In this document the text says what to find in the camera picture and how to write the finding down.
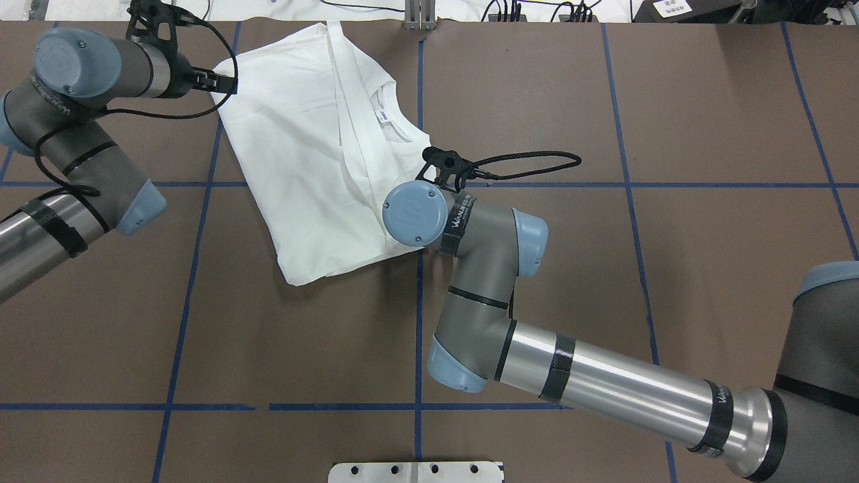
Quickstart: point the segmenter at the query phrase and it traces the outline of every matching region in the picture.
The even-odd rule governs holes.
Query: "white t-shirt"
[[[400,112],[391,76],[339,22],[238,62],[239,92],[219,113],[286,281],[303,285],[415,250],[386,232],[381,206],[415,178],[430,137]],[[232,69],[225,60],[215,71]]]

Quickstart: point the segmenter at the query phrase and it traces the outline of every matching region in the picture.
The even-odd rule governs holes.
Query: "white sticker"
[[[393,119],[387,117],[385,109],[379,109],[376,111],[376,117],[379,118],[379,122],[393,122]]]
[[[653,2],[653,6],[659,15],[662,15],[662,18],[683,15],[692,11],[692,7],[686,3],[686,0],[662,0],[661,2]]]

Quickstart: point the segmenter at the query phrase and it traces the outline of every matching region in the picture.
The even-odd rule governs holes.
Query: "wire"
[[[391,7],[380,7],[378,5],[355,5],[354,3],[335,3],[335,2],[330,2],[329,0],[320,0],[320,2],[324,3],[325,5],[332,5],[334,7],[354,7],[357,9],[390,10],[392,12],[399,12],[401,14],[405,13],[404,9],[394,9]]]
[[[565,157],[571,159],[573,161],[566,162],[564,164],[558,164],[557,166],[552,166],[550,168],[542,168],[542,169],[533,169],[531,171],[523,171],[521,173],[515,174],[493,174],[485,171],[481,171],[478,177],[483,178],[485,180],[514,180],[516,178],[524,178],[526,176],[533,176],[535,174],[546,174],[552,173],[555,171],[560,171],[561,169],[574,168],[580,164],[582,164],[582,159],[578,155],[574,155],[573,153],[568,153],[567,151],[526,151],[522,153],[511,153],[508,155],[500,155],[488,157],[486,159],[482,159],[480,161],[474,162],[469,165],[466,169],[468,171],[477,168],[478,166],[485,166],[487,164],[492,164],[493,162],[500,161],[510,161],[513,159],[526,159],[532,157],[550,157],[550,156],[558,156]]]
[[[207,9],[206,14],[204,14],[203,16],[206,16],[209,13],[210,13],[210,11]],[[140,15],[136,15],[136,17],[144,26],[148,27],[145,19],[143,19]],[[233,70],[235,73],[235,81],[239,82],[239,63],[235,57],[235,52],[233,52],[233,48],[229,45],[227,40],[223,38],[223,35],[221,35],[221,33],[218,32],[218,30],[215,27],[213,27],[210,23],[208,23],[206,20],[203,20],[200,18],[198,18],[197,20],[198,20],[199,25],[202,25],[202,26],[208,28],[209,30],[211,30],[215,34],[215,36],[221,41],[221,43],[223,43],[223,45],[227,48],[227,51],[229,52],[229,57],[233,61]],[[203,112],[195,113],[195,114],[171,115],[171,114],[159,114],[159,113],[146,113],[143,111],[136,111],[134,109],[102,109],[101,113],[103,115],[126,113],[126,114],[135,114],[135,115],[139,115],[139,116],[144,116],[144,117],[149,117],[149,118],[157,118],[157,119],[196,119],[196,118],[205,116],[206,114],[215,112],[218,108],[223,106],[223,104],[230,98],[230,96],[232,96],[232,93],[227,93],[223,97],[223,99],[221,99],[221,101],[218,102],[214,107],[211,107],[209,109],[206,109]],[[52,189],[51,191],[42,194],[41,196],[38,197],[38,199],[41,199],[41,200],[48,199],[51,196],[54,196],[54,195],[60,194],[60,193],[68,193],[68,194],[75,196],[76,198],[80,198],[81,196],[96,197],[96,196],[101,195],[101,192],[96,188],[93,188],[91,186],[86,186],[86,185],[74,185],[74,184],[69,183],[66,180],[59,178],[54,173],[52,173],[47,168],[47,166],[45,166],[45,162],[42,161],[41,148],[42,148],[42,145],[48,139],[53,138],[54,136],[56,136],[57,134],[59,134],[62,131],[66,131],[68,129],[71,129],[73,127],[77,127],[80,125],[81,125],[80,123],[71,122],[67,125],[63,125],[57,129],[54,129],[53,131],[50,131],[46,135],[39,138],[39,140],[36,141],[35,145],[33,146],[33,159],[35,160],[36,167],[39,168],[39,171],[41,171],[42,174],[44,174],[48,180],[51,180],[54,183],[57,183],[59,185],[58,188]],[[14,215],[16,215],[20,212],[21,212],[21,210],[13,211],[6,218],[4,218],[3,220],[0,220],[0,223],[3,223],[5,221],[9,220]]]
[[[570,7],[570,19],[572,20],[572,16],[573,16],[573,9],[574,9],[576,6],[575,6],[575,5],[573,5],[571,2],[561,2],[561,3],[559,3],[559,4],[557,5],[557,7],[555,7],[555,11],[554,11],[554,12],[552,12],[552,14],[551,14],[551,19],[549,20],[549,23],[552,23],[552,22],[554,22],[554,21],[555,21],[555,17],[557,16],[557,11],[558,11],[558,10],[560,10],[560,9],[561,9],[561,7],[563,7],[564,5],[566,5],[566,6]]]
[[[48,168],[45,166],[45,163],[42,161],[42,144],[44,144],[48,139],[53,138],[60,132],[78,126],[80,126],[80,124],[78,123],[69,123],[67,125],[64,125],[63,127],[59,127],[53,131],[50,131],[45,136],[39,138],[39,140],[36,141],[36,144],[33,146],[33,159],[36,161],[36,167],[39,168],[39,171],[41,171],[42,174],[47,177],[47,179],[60,185],[61,191],[65,191],[72,194],[81,194],[84,196],[100,196],[101,192],[91,186],[73,185],[66,180],[61,180],[58,176],[48,170]]]
[[[145,25],[145,20],[140,15],[137,16],[137,19]],[[217,28],[214,28],[212,26],[212,24],[210,24],[207,21],[200,19],[200,18],[198,18],[197,20],[198,20],[199,25],[202,25],[203,27],[206,27],[209,30],[211,30],[212,33],[214,33],[215,36],[221,41],[223,46],[227,48],[227,52],[229,52],[229,58],[230,58],[230,60],[233,61],[233,72],[234,72],[234,76],[235,76],[235,82],[236,82],[236,84],[238,84],[238,82],[239,82],[239,62],[235,58],[235,52],[233,52],[233,47],[229,46],[229,43],[227,42],[227,40],[223,38],[223,35],[221,35],[221,33],[218,32]],[[227,102],[232,95],[233,95],[232,93],[227,93],[223,97],[223,99],[221,99],[215,106],[210,107],[210,108],[206,109],[205,111],[195,113],[195,114],[172,115],[172,114],[160,114],[160,113],[146,113],[144,111],[137,111],[134,109],[102,109],[101,113],[106,115],[106,116],[109,114],[134,114],[137,116],[144,116],[147,118],[156,118],[156,119],[196,119],[196,118],[201,118],[201,117],[205,116],[206,114],[214,113],[221,106],[223,106],[224,103]]]
[[[513,297],[516,295],[516,287],[510,292],[510,302],[507,304],[507,318],[513,319]]]
[[[39,201],[44,201],[46,199],[49,199],[51,196],[55,196],[58,194],[64,194],[64,193],[68,193],[68,194],[75,196],[75,197],[78,197],[78,196],[91,196],[91,197],[101,196],[101,192],[99,190],[91,187],[91,186],[73,185],[66,180],[60,179],[58,176],[56,176],[54,173],[52,173],[50,170],[48,170],[48,168],[45,166],[45,162],[42,161],[42,153],[41,153],[42,145],[45,142],[47,142],[48,139],[53,138],[54,136],[58,135],[62,131],[66,131],[66,130],[69,130],[73,127],[79,127],[79,126],[81,126],[81,124],[76,123],[76,122],[72,122],[72,123],[69,123],[69,124],[64,125],[62,127],[59,127],[53,131],[48,132],[45,136],[42,136],[41,138],[39,138],[39,140],[36,141],[36,144],[33,146],[33,159],[36,162],[36,167],[39,168],[39,171],[41,171],[42,174],[44,174],[48,180],[51,180],[51,181],[53,181],[59,185],[58,187],[48,191],[47,193],[42,193],[41,195],[36,197],[36,199],[38,199]],[[17,215],[18,213],[21,213],[20,208],[15,210],[15,211],[12,211],[7,217],[0,220],[0,223],[6,223],[13,216]]]
[[[565,157],[571,159],[573,161],[566,162],[564,164],[558,164],[556,166],[552,166],[549,168],[542,169],[533,169],[531,171],[523,171],[521,173],[514,174],[493,174],[488,171],[484,171],[482,169],[478,169],[480,166],[485,166],[487,164],[492,164],[493,162],[501,162],[501,161],[509,161],[513,159],[526,159],[533,157]],[[475,178],[481,178],[484,180],[514,180],[516,178],[524,178],[526,176],[533,176],[535,174],[546,174],[552,173],[555,171],[560,171],[561,169],[574,168],[578,165],[582,164],[582,159],[578,155],[574,155],[573,153],[568,153],[567,151],[526,151],[521,153],[511,153],[507,155],[493,156],[488,157],[486,159],[482,159],[477,162],[468,162],[466,161],[460,170],[450,172],[448,174],[454,174],[456,177],[454,179],[454,189],[458,193],[462,191],[465,187],[466,180],[473,180]]]
[[[498,16],[501,16],[501,4],[498,0],[490,0],[489,4],[486,5],[486,10],[484,10],[483,16],[480,17],[480,21],[486,20],[486,15],[489,13],[489,9],[492,7],[493,3],[498,6]]]
[[[552,7],[557,7],[560,5],[558,2],[543,2],[542,0],[518,0],[522,3],[539,3],[541,5],[551,5]]]

